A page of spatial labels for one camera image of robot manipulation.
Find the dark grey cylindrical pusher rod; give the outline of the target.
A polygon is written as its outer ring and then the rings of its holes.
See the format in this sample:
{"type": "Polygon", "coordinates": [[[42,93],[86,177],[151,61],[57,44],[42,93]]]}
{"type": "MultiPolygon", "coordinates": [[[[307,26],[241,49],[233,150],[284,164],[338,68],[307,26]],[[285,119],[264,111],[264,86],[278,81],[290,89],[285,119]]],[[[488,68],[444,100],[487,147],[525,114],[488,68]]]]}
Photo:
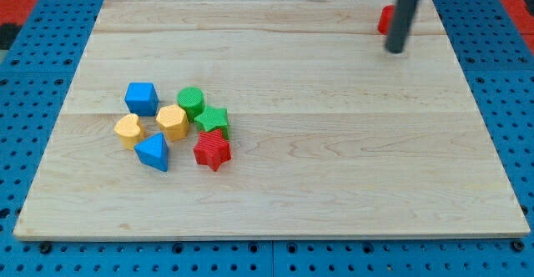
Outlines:
{"type": "Polygon", "coordinates": [[[419,0],[396,0],[395,10],[385,41],[389,53],[402,53],[416,13],[419,0]]]}

